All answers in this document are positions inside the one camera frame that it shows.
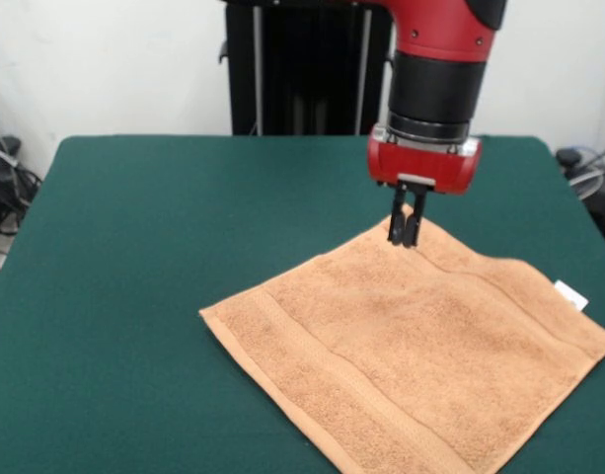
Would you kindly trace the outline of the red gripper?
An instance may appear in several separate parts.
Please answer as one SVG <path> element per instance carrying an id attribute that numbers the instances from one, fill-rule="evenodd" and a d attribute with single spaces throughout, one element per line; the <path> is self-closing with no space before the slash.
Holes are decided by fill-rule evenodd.
<path id="1" fill-rule="evenodd" d="M 462 195 L 470 187 L 482 155 L 482 142 L 469 137 L 460 144 L 433 144 L 400 138 L 374 125 L 367 144 L 367 167 L 379 183 L 419 184 L 440 194 Z M 427 191 L 415 194 L 412 214 L 403 212 L 406 189 L 394 187 L 388 241 L 416 247 Z"/>

